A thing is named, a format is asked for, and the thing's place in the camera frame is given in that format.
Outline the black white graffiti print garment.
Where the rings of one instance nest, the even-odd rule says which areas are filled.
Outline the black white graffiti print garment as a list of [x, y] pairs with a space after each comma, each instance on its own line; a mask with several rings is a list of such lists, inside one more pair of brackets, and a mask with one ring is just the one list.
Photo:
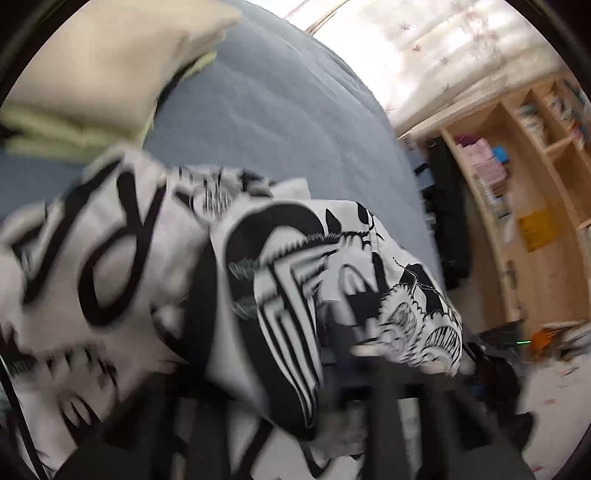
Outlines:
[[116, 147], [1, 222], [6, 479], [356, 479], [373, 368], [462, 320], [353, 201]]

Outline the blue-grey bed sheet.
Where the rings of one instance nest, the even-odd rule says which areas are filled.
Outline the blue-grey bed sheet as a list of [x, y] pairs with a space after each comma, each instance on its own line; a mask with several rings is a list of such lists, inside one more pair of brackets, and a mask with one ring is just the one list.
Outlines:
[[[434, 274], [439, 256], [416, 177], [373, 93], [324, 44], [248, 1], [214, 63], [180, 83], [138, 148], [166, 166], [304, 177], [311, 195], [363, 204]], [[64, 190], [87, 163], [1, 152], [1, 211]]]

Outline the black bag by bed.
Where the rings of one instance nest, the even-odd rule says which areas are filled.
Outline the black bag by bed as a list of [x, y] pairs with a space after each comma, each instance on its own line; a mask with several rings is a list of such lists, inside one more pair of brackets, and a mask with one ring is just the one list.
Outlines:
[[455, 290], [472, 269], [464, 200], [464, 176], [442, 136], [426, 142], [424, 161], [415, 169], [438, 249], [447, 290]]

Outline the pink storage boxes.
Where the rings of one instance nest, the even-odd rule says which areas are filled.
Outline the pink storage boxes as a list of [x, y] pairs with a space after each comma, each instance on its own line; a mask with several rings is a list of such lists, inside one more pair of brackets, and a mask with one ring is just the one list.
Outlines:
[[460, 135], [455, 137], [455, 141], [463, 161], [486, 184], [492, 186], [506, 181], [505, 167], [486, 139], [475, 135]]

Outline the wooden shelf unit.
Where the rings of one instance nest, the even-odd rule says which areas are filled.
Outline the wooden shelf unit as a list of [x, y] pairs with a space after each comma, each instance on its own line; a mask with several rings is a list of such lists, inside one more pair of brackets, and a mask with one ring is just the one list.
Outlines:
[[[535, 331], [590, 318], [590, 159], [559, 116], [575, 83], [567, 72], [539, 77], [404, 138], [425, 154], [427, 140], [442, 136], [464, 176], [472, 269], [455, 297], [475, 327], [521, 322]], [[503, 184], [471, 172], [460, 135], [489, 142]]]

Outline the cream folded garment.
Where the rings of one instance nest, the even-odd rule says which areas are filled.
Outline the cream folded garment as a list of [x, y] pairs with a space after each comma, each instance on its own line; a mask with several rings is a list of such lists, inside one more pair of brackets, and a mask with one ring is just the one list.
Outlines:
[[241, 18], [222, 1], [90, 1], [42, 46], [7, 101], [136, 132], [173, 77]]

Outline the light green folded garment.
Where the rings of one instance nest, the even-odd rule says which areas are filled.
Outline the light green folded garment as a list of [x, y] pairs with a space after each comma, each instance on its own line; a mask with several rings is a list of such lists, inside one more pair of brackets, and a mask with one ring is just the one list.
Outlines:
[[14, 157], [87, 163], [120, 141], [141, 147], [154, 128], [156, 114], [172, 91], [185, 79], [199, 74], [214, 63], [216, 57], [215, 51], [209, 51], [182, 66], [161, 91], [142, 127], [132, 132], [86, 124], [25, 106], [5, 104], [1, 107], [1, 152]]

